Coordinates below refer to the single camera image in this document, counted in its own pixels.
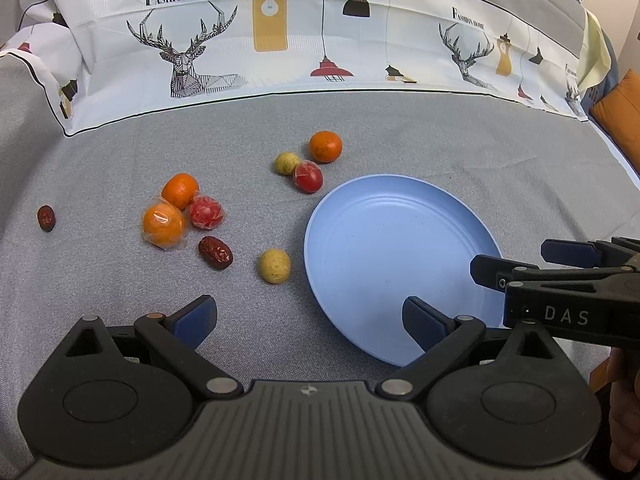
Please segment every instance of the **tangerine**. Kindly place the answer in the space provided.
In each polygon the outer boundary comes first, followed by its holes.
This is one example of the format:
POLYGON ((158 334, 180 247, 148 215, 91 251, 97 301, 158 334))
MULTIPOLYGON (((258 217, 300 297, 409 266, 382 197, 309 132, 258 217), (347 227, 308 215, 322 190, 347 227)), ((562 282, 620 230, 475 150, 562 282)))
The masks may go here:
POLYGON ((162 249, 178 246, 184 239, 187 222, 180 210, 159 200, 142 217, 143 238, 162 249))
POLYGON ((183 211, 193 200, 193 195, 200 190, 198 181, 189 173, 178 173, 162 188, 162 198, 183 211))
POLYGON ((309 152, 318 162, 333 162, 342 153, 342 139, 333 132, 317 132, 309 140, 309 152))

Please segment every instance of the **orange cushion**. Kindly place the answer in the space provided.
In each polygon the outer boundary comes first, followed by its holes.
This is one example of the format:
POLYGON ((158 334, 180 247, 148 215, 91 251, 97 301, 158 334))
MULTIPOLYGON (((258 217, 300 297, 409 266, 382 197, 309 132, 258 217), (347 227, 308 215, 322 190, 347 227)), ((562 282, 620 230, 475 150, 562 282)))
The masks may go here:
POLYGON ((618 86, 589 111, 640 171, 640 76, 629 70, 618 86))

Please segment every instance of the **finger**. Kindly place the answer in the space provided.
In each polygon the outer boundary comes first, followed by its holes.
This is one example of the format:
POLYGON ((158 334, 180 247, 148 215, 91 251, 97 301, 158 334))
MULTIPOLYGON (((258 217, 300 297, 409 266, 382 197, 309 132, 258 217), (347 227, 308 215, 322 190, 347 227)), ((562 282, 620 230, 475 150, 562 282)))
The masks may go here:
POLYGON ((611 442, 626 456, 640 460, 640 438, 612 417, 609 417, 609 429, 611 442))
POLYGON ((617 381, 611 385, 609 399, 610 418, 613 418, 630 433, 640 435, 640 399, 627 389, 625 381, 617 381))
POLYGON ((638 464, 638 460, 635 460, 620 451, 620 448, 615 444, 611 444, 611 450, 609 451, 609 460, 611 465, 616 469, 629 473, 638 464))
POLYGON ((620 348, 612 348, 607 363, 607 381, 613 383, 625 376, 624 353, 620 348))

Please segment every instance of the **cherry tomato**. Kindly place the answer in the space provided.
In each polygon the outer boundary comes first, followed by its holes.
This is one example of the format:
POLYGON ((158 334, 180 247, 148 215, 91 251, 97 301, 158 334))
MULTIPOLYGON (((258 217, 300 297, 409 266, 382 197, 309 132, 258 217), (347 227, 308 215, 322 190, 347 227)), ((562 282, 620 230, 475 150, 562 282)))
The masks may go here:
POLYGON ((225 210, 220 202, 206 195, 196 195, 189 206, 189 218, 198 229, 213 229, 222 224, 225 210))
POLYGON ((302 191, 315 193, 322 187, 322 171, 310 160, 303 160, 293 172, 293 182, 302 191))

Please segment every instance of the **orange object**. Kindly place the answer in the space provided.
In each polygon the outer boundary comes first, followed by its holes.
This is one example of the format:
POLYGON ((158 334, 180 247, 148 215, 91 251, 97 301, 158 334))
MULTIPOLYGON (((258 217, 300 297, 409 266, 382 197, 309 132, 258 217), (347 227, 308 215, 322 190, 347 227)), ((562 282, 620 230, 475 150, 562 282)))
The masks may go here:
POLYGON ((622 81, 589 110, 640 171, 640 76, 629 70, 622 81))
POLYGON ((198 182, 188 173, 178 173, 162 188, 162 198, 183 211, 200 190, 198 182))
POLYGON ((309 140, 309 152, 318 162, 333 162, 342 153, 342 139, 333 132, 318 132, 309 140))
POLYGON ((142 217, 143 238, 162 249, 171 249, 183 242, 186 225, 180 210, 160 199, 142 217))

